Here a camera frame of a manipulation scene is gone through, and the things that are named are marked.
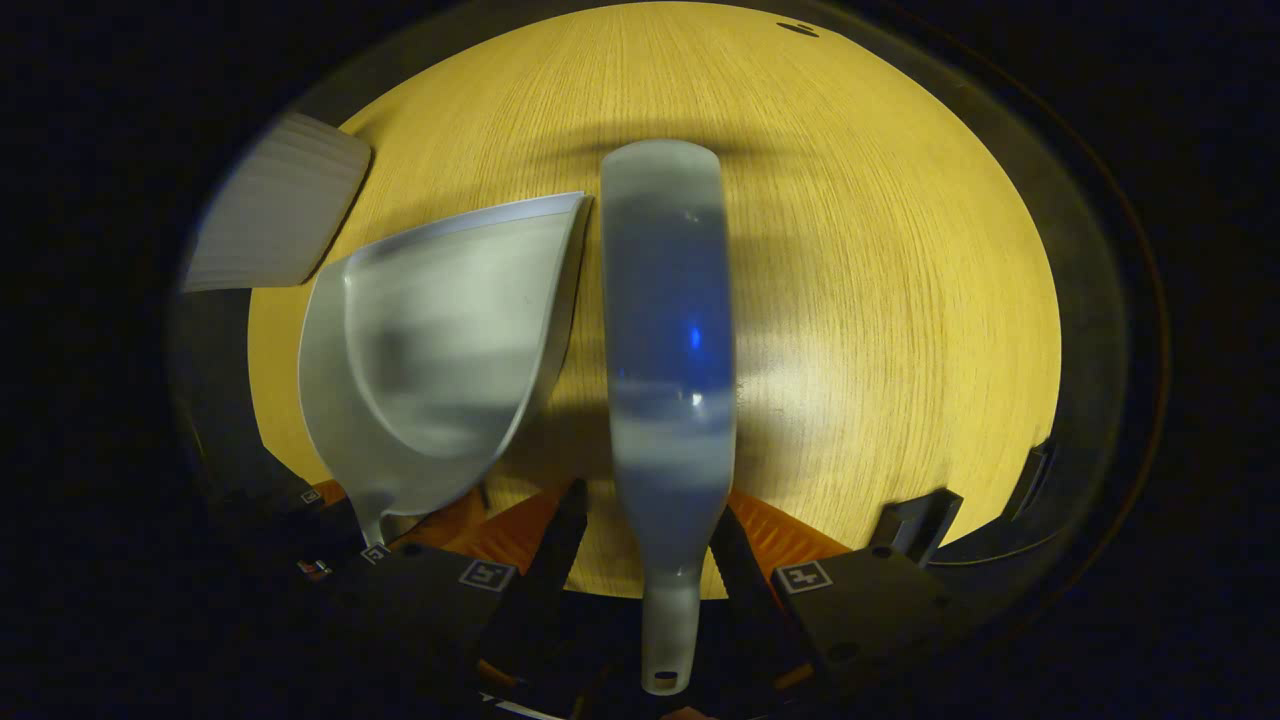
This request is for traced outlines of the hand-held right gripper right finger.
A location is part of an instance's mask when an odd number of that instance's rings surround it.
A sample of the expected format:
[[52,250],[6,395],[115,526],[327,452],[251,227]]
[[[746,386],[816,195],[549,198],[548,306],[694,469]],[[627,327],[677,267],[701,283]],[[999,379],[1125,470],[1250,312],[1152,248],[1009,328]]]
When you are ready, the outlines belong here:
[[710,538],[755,674],[780,692],[860,689],[945,650],[954,594],[928,570],[954,520],[950,492],[888,503],[851,550],[744,492]]

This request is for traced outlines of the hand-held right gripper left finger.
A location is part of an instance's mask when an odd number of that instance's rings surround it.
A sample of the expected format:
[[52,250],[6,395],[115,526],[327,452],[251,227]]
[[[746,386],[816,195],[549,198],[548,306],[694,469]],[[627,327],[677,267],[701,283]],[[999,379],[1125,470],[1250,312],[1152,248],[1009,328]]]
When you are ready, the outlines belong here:
[[517,688],[556,643],[561,596],[588,529],[582,479],[554,484],[444,544],[374,546],[338,580],[361,659],[422,669],[436,685]]

